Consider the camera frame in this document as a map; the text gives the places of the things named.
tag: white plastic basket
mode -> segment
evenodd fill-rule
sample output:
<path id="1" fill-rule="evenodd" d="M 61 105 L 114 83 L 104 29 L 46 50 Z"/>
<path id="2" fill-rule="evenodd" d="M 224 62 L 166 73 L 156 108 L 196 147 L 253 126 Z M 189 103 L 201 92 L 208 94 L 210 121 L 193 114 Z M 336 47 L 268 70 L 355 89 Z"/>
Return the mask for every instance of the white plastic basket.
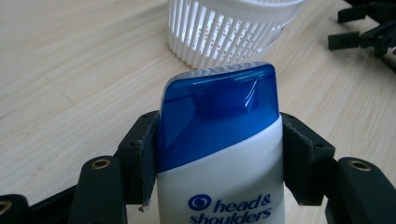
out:
<path id="1" fill-rule="evenodd" d="M 168 0 L 167 43 L 194 68 L 262 59 L 304 0 Z"/>

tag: wooden table surface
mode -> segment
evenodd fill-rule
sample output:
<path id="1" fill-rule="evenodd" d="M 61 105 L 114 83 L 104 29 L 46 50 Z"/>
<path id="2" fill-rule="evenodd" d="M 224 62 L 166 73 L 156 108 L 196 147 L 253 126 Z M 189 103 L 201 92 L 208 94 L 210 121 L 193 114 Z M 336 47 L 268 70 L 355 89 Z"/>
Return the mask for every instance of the wooden table surface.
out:
<path id="1" fill-rule="evenodd" d="M 376 26 L 338 24 L 346 7 L 307 0 L 263 60 L 276 67 L 281 111 L 335 145 L 336 159 L 370 161 L 395 185 L 396 75 L 372 49 L 327 49 L 328 35 Z M 159 109 L 165 82 L 191 70 L 166 45 L 166 18 L 165 0 L 0 2 L 0 195 L 34 204 L 75 185 L 85 161 L 112 155 Z M 326 223 L 324 205 L 285 197 L 287 223 Z M 160 223 L 155 190 L 147 212 L 137 207 L 129 223 Z"/>

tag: slotted basket wall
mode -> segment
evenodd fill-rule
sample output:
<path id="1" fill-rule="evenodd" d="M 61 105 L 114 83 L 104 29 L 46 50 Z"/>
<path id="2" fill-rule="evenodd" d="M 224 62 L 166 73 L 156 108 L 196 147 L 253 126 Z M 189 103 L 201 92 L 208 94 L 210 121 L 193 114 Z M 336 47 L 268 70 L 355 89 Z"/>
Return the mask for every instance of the slotted basket wall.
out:
<path id="1" fill-rule="evenodd" d="M 304 0 L 168 0 L 167 43 L 194 68 L 259 61 Z"/>

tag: blue bottle cap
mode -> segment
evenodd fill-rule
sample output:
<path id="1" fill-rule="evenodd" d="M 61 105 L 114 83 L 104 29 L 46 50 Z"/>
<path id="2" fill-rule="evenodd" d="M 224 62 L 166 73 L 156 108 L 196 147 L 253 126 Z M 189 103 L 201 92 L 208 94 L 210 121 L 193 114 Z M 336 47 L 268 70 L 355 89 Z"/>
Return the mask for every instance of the blue bottle cap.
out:
<path id="1" fill-rule="evenodd" d="M 264 130 L 279 117 L 275 68 L 243 63 L 171 78 L 160 110 L 157 172 L 197 161 Z"/>

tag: white bottle body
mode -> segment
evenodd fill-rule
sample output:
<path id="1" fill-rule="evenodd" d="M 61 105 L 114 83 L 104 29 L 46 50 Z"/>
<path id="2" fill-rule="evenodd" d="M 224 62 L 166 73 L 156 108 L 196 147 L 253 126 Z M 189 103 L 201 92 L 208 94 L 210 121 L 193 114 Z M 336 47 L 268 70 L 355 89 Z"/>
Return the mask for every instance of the white bottle body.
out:
<path id="1" fill-rule="evenodd" d="M 285 223 L 282 118 L 244 141 L 158 173 L 157 190 L 161 224 Z"/>

